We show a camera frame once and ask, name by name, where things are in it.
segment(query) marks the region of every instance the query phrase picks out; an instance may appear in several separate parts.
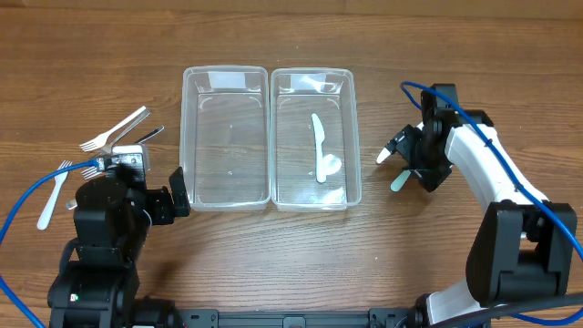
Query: wooden table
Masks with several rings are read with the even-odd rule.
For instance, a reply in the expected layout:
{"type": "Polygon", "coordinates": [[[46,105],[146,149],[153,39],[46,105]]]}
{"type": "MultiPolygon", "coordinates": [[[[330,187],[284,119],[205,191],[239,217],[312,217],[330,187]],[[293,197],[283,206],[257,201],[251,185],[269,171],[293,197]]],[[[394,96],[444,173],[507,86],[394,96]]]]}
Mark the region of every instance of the wooden table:
{"type": "MultiPolygon", "coordinates": [[[[430,194],[413,180],[389,190],[404,161],[376,166],[376,155],[420,120],[399,82],[456,83],[461,104],[487,112],[529,180],[581,216],[582,58],[578,21],[0,9],[1,217],[63,159],[86,159],[78,144],[141,105],[153,114],[126,140],[166,126],[149,144],[148,184],[168,184],[179,164],[187,67],[343,67],[356,81],[361,204],[335,213],[272,205],[192,213],[156,227],[138,264],[139,295],[220,311],[409,307],[464,276],[482,213],[456,169],[430,194]]],[[[32,195],[0,251],[3,278],[44,323],[60,253],[76,236],[64,204],[82,182],[69,175],[47,231],[36,221],[53,187],[32,195]]],[[[581,268],[575,259],[572,292],[583,290],[581,268]]],[[[0,321],[30,325],[4,295],[0,321]]]]}

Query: wood grain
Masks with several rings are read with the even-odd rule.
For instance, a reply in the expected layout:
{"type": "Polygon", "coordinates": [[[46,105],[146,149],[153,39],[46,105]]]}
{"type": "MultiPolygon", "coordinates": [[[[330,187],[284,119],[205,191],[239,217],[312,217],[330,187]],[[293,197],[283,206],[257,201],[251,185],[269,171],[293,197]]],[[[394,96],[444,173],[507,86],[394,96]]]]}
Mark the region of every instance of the wood grain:
{"type": "Polygon", "coordinates": [[[0,0],[31,8],[583,19],[579,0],[0,0]]]}
{"type": "MultiPolygon", "coordinates": [[[[221,311],[410,306],[464,276],[482,214],[457,170],[430,194],[414,181],[389,190],[404,162],[376,166],[376,155],[420,120],[399,83],[456,83],[461,104],[488,113],[529,180],[581,215],[582,57],[583,24],[576,21],[0,9],[0,220],[63,159],[86,159],[78,144],[141,105],[152,115],[126,140],[165,125],[149,146],[148,182],[168,184],[179,163],[187,67],[347,68],[358,99],[361,204],[340,213],[272,205],[192,213],[156,227],[138,264],[139,294],[221,311]]],[[[69,175],[43,232],[35,226],[52,186],[33,194],[0,251],[3,278],[44,323],[60,252],[75,236],[64,203],[82,182],[69,175]]],[[[583,290],[581,268],[573,261],[570,291],[583,290]]],[[[4,296],[0,320],[30,325],[4,296]]]]}

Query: blue cable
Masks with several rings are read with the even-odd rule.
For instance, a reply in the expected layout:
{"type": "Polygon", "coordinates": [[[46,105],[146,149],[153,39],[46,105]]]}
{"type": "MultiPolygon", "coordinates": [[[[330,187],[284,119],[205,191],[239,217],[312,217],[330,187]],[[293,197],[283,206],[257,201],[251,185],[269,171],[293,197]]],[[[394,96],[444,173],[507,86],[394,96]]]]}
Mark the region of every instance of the blue cable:
{"type": "MultiPolygon", "coordinates": [[[[500,162],[500,165],[502,166],[502,168],[504,168],[504,171],[506,172],[510,180],[512,180],[512,183],[514,183],[515,186],[517,186],[518,191],[520,191],[520,193],[522,193],[528,200],[535,204],[535,206],[537,206],[551,221],[553,221],[555,226],[565,235],[565,237],[567,237],[568,241],[571,243],[571,245],[573,245],[573,248],[577,251],[579,258],[583,261],[583,247],[581,247],[581,244],[578,242],[577,238],[575,238],[573,233],[567,228],[567,226],[565,226],[563,221],[561,221],[558,218],[558,216],[555,213],[553,213],[552,210],[550,210],[545,204],[543,204],[539,199],[537,199],[527,189],[525,189],[524,186],[522,186],[516,174],[510,168],[508,162],[506,162],[500,151],[498,151],[498,149],[492,144],[492,142],[489,142],[488,137],[486,137],[484,132],[482,132],[482,130],[478,127],[474,120],[470,118],[470,116],[462,109],[461,106],[457,105],[448,96],[442,94],[441,92],[435,89],[426,87],[424,85],[420,85],[415,82],[404,81],[403,83],[401,83],[401,89],[407,95],[409,100],[411,100],[411,102],[419,109],[421,109],[421,106],[415,101],[415,99],[413,98],[411,93],[405,88],[405,86],[420,88],[423,91],[426,91],[436,97],[441,98],[453,109],[455,109],[455,111],[457,111],[457,113],[470,124],[470,126],[474,129],[474,131],[482,139],[482,141],[484,141],[484,143],[490,148],[490,150],[492,150],[492,153],[494,153],[494,156],[496,157],[496,159],[498,159],[498,162],[500,162]]],[[[579,311],[572,314],[568,318],[560,320],[539,319],[524,314],[514,314],[513,317],[530,323],[537,323],[546,326],[562,326],[574,323],[575,321],[581,319],[581,317],[583,317],[583,308],[581,308],[579,311]]]]}
{"type": "MultiPolygon", "coordinates": [[[[91,160],[88,160],[88,161],[83,162],[83,163],[71,165],[70,167],[67,167],[64,169],[56,170],[55,172],[45,176],[44,178],[37,181],[34,185],[32,185],[32,187],[30,187],[25,192],[25,194],[22,195],[20,200],[18,200],[16,202],[15,206],[12,208],[12,210],[8,214],[8,217],[6,218],[6,222],[4,223],[4,226],[2,227],[2,230],[0,231],[0,246],[2,245],[2,242],[4,241],[4,237],[6,236],[6,233],[8,232],[8,228],[10,228],[10,224],[15,219],[16,213],[18,212],[18,210],[20,210],[20,207],[25,202],[25,200],[28,198],[28,196],[30,196],[38,187],[40,187],[43,183],[47,182],[48,180],[54,178],[55,176],[57,176],[61,173],[69,172],[70,170],[74,170],[74,169],[81,169],[81,168],[86,168],[86,167],[96,167],[96,166],[97,166],[97,161],[95,159],[91,159],[91,160]]],[[[26,305],[22,301],[20,301],[20,299],[18,299],[18,297],[16,296],[16,294],[14,292],[12,292],[12,290],[10,289],[10,287],[8,287],[8,285],[6,284],[6,282],[4,281],[4,278],[2,278],[2,276],[0,276],[0,288],[6,294],[6,296],[8,296],[8,299],[10,299],[10,301],[16,305],[18,310],[20,310],[31,321],[31,323],[33,323],[33,325],[35,327],[45,328],[43,323],[41,323],[41,321],[35,316],[35,314],[32,313],[32,311],[30,311],[30,309],[28,309],[26,307],[26,305]]]]}

